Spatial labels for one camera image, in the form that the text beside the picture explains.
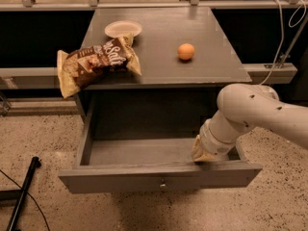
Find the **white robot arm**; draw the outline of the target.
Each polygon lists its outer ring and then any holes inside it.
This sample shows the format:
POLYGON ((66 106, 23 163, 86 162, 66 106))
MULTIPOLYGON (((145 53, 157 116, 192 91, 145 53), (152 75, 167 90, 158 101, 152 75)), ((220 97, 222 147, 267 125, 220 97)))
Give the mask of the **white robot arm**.
POLYGON ((195 138, 192 159, 196 162, 220 160, 240 136, 256 127, 308 148, 308 108, 280 101, 270 87, 228 85, 218 93, 217 105, 195 138))

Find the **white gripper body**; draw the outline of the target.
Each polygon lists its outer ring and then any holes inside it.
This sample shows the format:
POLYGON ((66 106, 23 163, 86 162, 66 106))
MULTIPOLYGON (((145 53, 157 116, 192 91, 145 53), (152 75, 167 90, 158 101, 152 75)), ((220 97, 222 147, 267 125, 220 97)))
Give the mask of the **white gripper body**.
POLYGON ((227 155, 228 152, 235 146, 233 142, 226 143, 219 141, 214 137, 210 131, 210 120, 207 120, 200 128, 199 131, 200 146, 204 153, 211 153, 218 157, 217 161, 222 156, 227 155))

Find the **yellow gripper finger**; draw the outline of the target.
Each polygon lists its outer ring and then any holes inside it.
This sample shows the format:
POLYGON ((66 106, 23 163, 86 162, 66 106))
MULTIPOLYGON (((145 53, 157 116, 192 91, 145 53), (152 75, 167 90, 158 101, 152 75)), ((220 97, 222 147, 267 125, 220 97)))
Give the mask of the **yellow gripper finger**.
POLYGON ((204 152, 195 153, 192 155, 192 158, 195 162, 214 162, 218 159, 216 155, 204 152))
POLYGON ((202 155, 203 155, 203 150, 200 146, 200 137, 196 136, 192 147, 192 158, 194 160, 199 160, 202 157, 202 155))

